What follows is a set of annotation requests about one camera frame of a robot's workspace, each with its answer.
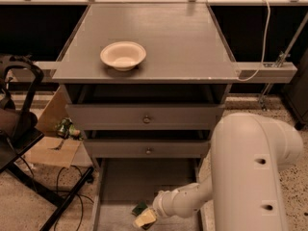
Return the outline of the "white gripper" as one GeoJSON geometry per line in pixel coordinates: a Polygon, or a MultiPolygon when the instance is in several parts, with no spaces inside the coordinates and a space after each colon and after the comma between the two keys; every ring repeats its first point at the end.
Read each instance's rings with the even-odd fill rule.
{"type": "Polygon", "coordinates": [[[136,217],[133,225],[137,228],[147,228],[154,224],[159,218],[170,218],[176,215],[173,200],[179,192],[173,191],[159,191],[153,200],[153,210],[150,208],[145,209],[140,215],[136,217]]]}

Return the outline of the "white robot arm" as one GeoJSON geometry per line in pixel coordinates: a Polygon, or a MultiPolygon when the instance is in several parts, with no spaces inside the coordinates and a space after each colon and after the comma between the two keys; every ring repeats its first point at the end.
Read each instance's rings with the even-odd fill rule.
{"type": "Polygon", "coordinates": [[[216,231],[289,231],[279,172],[295,165],[302,152],[301,135],[284,121],[250,113],[227,115],[211,139],[211,175],[160,191],[133,225],[190,218],[212,200],[216,231]]]}

